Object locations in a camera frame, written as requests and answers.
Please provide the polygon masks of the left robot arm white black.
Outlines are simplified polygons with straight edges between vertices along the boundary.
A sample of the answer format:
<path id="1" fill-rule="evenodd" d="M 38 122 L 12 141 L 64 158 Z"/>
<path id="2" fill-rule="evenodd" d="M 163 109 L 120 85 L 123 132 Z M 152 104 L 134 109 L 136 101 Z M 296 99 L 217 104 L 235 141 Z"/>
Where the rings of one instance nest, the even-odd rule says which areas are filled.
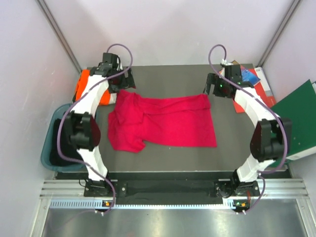
<path id="1" fill-rule="evenodd" d="M 74 103 L 64 113 L 57 132 L 58 155 L 72 162 L 82 163 L 88 171 L 88 186 L 94 187 L 102 196 L 115 194 L 115 188 L 107 178 L 108 169 L 104 165 L 99 143 L 101 131 L 95 120 L 96 110 L 104 94 L 109 104 L 114 103 L 119 89 L 134 87 L 131 67 L 123 68 L 120 62 L 101 63 L 99 66 L 83 70 L 76 85 Z M 61 132 L 66 132 L 70 145 L 81 159 L 70 158 L 61 150 Z"/>

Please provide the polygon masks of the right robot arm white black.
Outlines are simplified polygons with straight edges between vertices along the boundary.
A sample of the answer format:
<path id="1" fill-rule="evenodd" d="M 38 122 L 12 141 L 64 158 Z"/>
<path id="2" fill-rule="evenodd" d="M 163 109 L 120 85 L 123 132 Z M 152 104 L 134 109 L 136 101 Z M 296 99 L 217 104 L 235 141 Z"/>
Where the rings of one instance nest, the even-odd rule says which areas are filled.
<path id="1" fill-rule="evenodd" d="M 250 155 L 242 166 L 236 169 L 230 181 L 216 183 L 217 194 L 223 198 L 243 196 L 256 187 L 258 176 L 277 159 L 285 161 L 290 148 L 292 122 L 281 118 L 266 106 L 254 86 L 241 77 L 237 86 L 223 80 L 215 73 L 207 76 L 204 93 L 224 98 L 233 98 L 254 125 L 250 141 Z"/>

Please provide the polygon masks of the red t shirt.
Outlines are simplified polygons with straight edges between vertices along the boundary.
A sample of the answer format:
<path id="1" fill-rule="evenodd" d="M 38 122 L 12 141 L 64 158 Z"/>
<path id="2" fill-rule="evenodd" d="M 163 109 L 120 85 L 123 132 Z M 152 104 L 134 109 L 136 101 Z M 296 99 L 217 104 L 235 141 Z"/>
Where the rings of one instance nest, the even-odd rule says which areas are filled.
<path id="1" fill-rule="evenodd" d="M 205 94 L 145 98 L 122 90 L 108 115 L 108 139 L 116 151 L 138 153 L 145 143 L 217 147 L 211 104 Z"/>

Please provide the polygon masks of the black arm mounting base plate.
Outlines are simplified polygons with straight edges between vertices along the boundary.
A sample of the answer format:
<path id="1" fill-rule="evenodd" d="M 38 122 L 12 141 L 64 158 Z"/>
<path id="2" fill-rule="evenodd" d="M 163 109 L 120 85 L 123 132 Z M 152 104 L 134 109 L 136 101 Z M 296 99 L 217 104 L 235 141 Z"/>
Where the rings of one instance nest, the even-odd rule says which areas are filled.
<path id="1" fill-rule="evenodd" d="M 191 205 L 259 196 L 256 181 L 241 183 L 231 171 L 110 172 L 108 178 L 109 184 L 88 180 L 84 197 L 115 197 L 123 205 Z"/>

